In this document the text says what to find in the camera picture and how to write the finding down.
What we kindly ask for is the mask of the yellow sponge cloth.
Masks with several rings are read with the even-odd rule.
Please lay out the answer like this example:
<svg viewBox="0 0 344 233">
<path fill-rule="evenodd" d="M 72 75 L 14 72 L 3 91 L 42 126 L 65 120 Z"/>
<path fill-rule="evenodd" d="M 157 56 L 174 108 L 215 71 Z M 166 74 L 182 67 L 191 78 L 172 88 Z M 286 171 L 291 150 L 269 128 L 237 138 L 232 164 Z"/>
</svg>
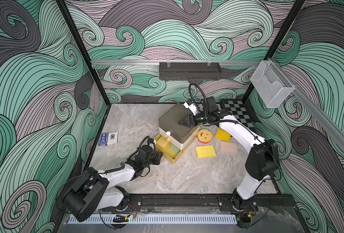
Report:
<svg viewBox="0 0 344 233">
<path fill-rule="evenodd" d="M 210 157 L 216 157 L 216 151 L 213 145 L 209 146 L 198 146 L 196 147 L 196 152 L 198 158 L 210 158 Z"/>
</svg>

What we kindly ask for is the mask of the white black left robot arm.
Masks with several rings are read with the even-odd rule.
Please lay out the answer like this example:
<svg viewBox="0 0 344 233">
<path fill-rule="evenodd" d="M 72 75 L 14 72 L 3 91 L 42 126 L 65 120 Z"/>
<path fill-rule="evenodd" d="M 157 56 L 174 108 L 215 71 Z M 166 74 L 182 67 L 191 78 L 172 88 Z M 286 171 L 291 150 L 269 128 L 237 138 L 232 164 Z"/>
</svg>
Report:
<svg viewBox="0 0 344 233">
<path fill-rule="evenodd" d="M 133 207 L 129 201 L 130 194 L 119 184 L 144 177 L 144 170 L 150 170 L 151 165 L 159 165 L 162 156 L 163 153 L 156 150 L 156 141 L 147 136 L 136 151 L 120 163 L 120 167 L 110 170 L 89 167 L 73 178 L 61 203 L 79 222 L 88 219 L 98 210 L 125 210 L 128 206 Z"/>
</svg>

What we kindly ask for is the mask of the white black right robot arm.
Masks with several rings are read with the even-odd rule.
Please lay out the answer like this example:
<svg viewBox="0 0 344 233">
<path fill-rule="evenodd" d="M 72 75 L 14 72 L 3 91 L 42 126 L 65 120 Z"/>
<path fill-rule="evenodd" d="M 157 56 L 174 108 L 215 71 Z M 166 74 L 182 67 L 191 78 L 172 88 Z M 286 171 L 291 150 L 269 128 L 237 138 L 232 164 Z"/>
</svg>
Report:
<svg viewBox="0 0 344 233">
<path fill-rule="evenodd" d="M 208 98 L 195 83 L 188 86 L 190 99 L 184 103 L 192 113 L 181 119 L 179 125 L 191 128 L 200 124 L 216 125 L 229 133 L 248 152 L 245 163 L 247 174 L 234 190 L 233 200 L 238 204 L 251 200 L 259 187 L 279 169 L 278 145 L 272 139 L 264 139 L 244 126 L 228 110 L 219 110 L 214 98 Z"/>
</svg>

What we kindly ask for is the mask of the yellow rectangular sponge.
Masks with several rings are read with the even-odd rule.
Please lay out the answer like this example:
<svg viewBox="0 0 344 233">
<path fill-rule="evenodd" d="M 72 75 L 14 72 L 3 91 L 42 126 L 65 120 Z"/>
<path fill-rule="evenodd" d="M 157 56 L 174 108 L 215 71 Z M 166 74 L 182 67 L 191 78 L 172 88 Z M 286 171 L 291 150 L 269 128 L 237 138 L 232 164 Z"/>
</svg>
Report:
<svg viewBox="0 0 344 233">
<path fill-rule="evenodd" d="M 230 142 L 231 135 L 222 129 L 217 129 L 215 138 L 224 142 Z"/>
</svg>

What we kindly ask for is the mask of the pale pink rectangular sponge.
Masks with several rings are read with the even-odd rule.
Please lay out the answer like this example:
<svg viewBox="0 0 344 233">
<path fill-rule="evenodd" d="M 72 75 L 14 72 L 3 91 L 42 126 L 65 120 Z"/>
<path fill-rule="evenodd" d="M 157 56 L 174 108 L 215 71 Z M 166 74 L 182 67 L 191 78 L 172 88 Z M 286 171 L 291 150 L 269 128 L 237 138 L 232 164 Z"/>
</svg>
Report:
<svg viewBox="0 0 344 233">
<path fill-rule="evenodd" d="M 239 151 L 237 143 L 225 142 L 225 141 L 221 141 L 219 143 L 219 149 L 220 149 L 220 152 L 232 153 L 232 154 L 237 154 Z"/>
</svg>

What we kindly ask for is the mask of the yellow bottom drawer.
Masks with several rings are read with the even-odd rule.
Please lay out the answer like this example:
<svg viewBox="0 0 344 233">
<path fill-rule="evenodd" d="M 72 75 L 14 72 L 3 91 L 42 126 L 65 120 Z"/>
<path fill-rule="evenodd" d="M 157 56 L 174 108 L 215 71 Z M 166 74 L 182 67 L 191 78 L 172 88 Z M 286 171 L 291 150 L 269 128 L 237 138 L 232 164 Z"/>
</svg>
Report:
<svg viewBox="0 0 344 233">
<path fill-rule="evenodd" d="M 171 163 L 176 163 L 177 159 L 183 154 L 183 150 L 178 149 L 170 141 L 167 141 L 161 134 L 155 137 L 156 150 L 163 153 L 163 157 Z"/>
</svg>

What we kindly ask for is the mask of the round smiley sponge pink-backed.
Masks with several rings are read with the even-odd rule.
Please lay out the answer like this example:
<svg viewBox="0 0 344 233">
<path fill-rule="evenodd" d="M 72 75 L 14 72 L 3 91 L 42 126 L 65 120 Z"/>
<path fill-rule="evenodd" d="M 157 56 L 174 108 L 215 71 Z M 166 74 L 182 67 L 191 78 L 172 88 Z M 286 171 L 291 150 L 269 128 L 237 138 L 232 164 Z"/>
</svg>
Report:
<svg viewBox="0 0 344 233">
<path fill-rule="evenodd" d="M 207 143 L 210 143 L 212 139 L 213 139 L 213 134 L 207 129 L 202 129 L 197 134 L 197 140 L 200 143 L 207 144 Z"/>
</svg>

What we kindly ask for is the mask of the olive three-drawer storage box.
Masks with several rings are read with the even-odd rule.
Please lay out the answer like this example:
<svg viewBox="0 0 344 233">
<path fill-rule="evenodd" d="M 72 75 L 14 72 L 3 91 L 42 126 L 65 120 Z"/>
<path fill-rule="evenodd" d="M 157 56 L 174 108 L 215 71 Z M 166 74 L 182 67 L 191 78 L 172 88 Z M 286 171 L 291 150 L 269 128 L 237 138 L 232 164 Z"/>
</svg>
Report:
<svg viewBox="0 0 344 233">
<path fill-rule="evenodd" d="M 179 125 L 179 121 L 192 114 L 182 104 L 175 104 L 170 110 L 158 119 L 159 133 L 171 139 L 171 143 L 178 149 L 184 150 L 196 138 L 201 126 L 184 127 Z M 170 131 L 171 135 L 167 136 L 166 132 Z"/>
</svg>

